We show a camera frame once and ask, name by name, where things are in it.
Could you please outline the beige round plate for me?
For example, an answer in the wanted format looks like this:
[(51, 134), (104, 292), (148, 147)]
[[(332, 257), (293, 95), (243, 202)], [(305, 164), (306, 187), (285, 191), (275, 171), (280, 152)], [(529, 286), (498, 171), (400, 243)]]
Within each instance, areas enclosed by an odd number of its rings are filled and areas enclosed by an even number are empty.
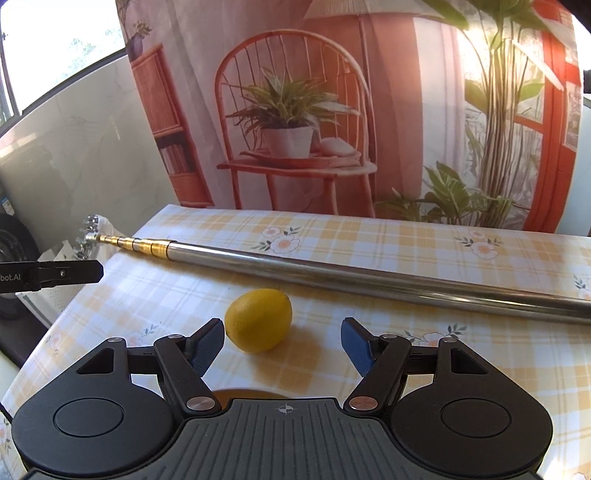
[(249, 400), (284, 400), (287, 396), (273, 393), (266, 390), (252, 389), (252, 388), (225, 388), (214, 390), (213, 395), (221, 404), (221, 408), (225, 409), (229, 403), (235, 399), (249, 399)]

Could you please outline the white perforated box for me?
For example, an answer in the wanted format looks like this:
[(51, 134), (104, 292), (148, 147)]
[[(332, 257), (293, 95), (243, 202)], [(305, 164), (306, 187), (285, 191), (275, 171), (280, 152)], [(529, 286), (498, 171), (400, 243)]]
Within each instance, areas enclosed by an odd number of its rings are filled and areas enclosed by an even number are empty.
[[(38, 258), (40, 262), (75, 259), (74, 249), (68, 240), (46, 250)], [(82, 288), (83, 285), (56, 286), (38, 292), (17, 293), (16, 296), (44, 326), (49, 328)]]

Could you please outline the black round appliance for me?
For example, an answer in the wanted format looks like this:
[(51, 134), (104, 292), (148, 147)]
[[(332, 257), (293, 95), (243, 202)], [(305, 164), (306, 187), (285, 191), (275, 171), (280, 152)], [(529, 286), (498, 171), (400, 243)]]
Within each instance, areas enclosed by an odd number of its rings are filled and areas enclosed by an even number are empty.
[(47, 328), (16, 297), (31, 286), (28, 275), (40, 253), (25, 225), (1, 214), (1, 352), (22, 367)]

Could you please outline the plaid floral tablecloth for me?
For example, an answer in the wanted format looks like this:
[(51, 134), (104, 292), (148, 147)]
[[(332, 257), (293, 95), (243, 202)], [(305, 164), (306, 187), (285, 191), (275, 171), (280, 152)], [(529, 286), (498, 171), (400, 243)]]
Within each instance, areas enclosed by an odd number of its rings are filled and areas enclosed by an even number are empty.
[(213, 391), (345, 399), (360, 379), (339, 340), (347, 317), (421, 347), (456, 338), (549, 411), (554, 434), (542, 477), (589, 477), (588, 238), (175, 205), (137, 236), (261, 260), (213, 269), (117, 250), (2, 395), (10, 413), (109, 337), (148, 346), (187, 335), (224, 317), (240, 295), (273, 288), (290, 298), (290, 334), (259, 354), (226, 343), (204, 377)]

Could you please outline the telescopic metal pole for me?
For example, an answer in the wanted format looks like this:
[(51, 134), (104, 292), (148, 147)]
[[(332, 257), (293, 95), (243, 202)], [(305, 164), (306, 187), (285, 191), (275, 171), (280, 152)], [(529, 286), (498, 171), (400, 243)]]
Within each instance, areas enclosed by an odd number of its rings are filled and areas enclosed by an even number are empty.
[(241, 251), (98, 234), (100, 243), (161, 260), (373, 298), (588, 325), (590, 303), (565, 296)]

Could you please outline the large yellow grapefruit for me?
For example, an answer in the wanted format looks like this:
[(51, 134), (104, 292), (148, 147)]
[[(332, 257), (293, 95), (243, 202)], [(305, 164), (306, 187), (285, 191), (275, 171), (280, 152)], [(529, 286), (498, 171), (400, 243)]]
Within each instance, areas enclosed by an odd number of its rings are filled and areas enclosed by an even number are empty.
[(290, 298), (276, 289), (257, 289), (235, 299), (225, 312), (226, 336), (249, 354), (269, 351), (286, 339), (293, 320)]

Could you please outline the window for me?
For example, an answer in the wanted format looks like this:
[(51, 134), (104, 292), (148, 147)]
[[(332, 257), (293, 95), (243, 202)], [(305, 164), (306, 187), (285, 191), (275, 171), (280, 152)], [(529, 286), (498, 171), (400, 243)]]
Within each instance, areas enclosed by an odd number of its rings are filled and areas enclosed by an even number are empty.
[(114, 1), (3, 1), (1, 131), (124, 55)]

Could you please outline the printed room backdrop cloth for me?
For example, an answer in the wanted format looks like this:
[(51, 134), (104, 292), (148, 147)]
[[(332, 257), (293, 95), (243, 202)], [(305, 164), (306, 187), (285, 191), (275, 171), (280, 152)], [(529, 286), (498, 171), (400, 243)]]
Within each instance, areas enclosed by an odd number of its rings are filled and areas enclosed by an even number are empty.
[(560, 1), (119, 1), (176, 198), (553, 233), (582, 80)]

